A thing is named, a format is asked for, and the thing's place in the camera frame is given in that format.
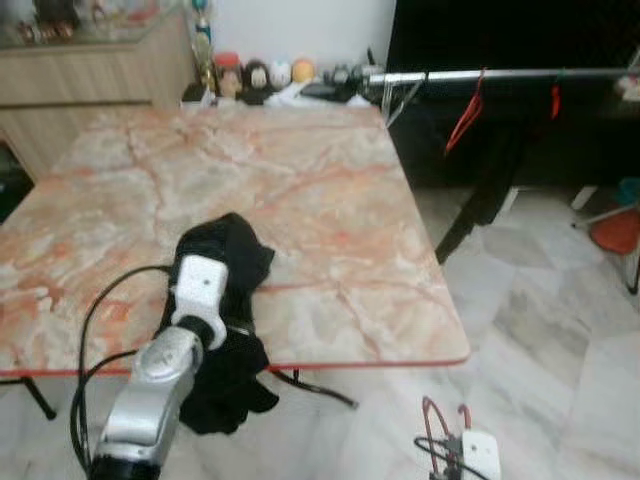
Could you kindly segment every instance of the marble floor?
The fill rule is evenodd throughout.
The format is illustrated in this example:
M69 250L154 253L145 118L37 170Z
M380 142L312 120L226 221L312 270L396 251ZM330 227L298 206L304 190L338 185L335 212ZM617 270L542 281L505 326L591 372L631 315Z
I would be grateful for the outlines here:
M427 229L442 237L464 194L416 192ZM460 402L493 433L506 480L640 478L640 310L620 262L573 230L570 198L521 194L476 228L444 270L473 346L464 365L322 371L305 378L360 400L353 412L263 380L281 395L231 437L181 428L162 479L419 479L429 460L420 399L432 397L460 431ZM0 387L0 479L80 479L67 425L71 380L42 379L61 412L44 420L21 387ZM95 435L122 379L89 392Z

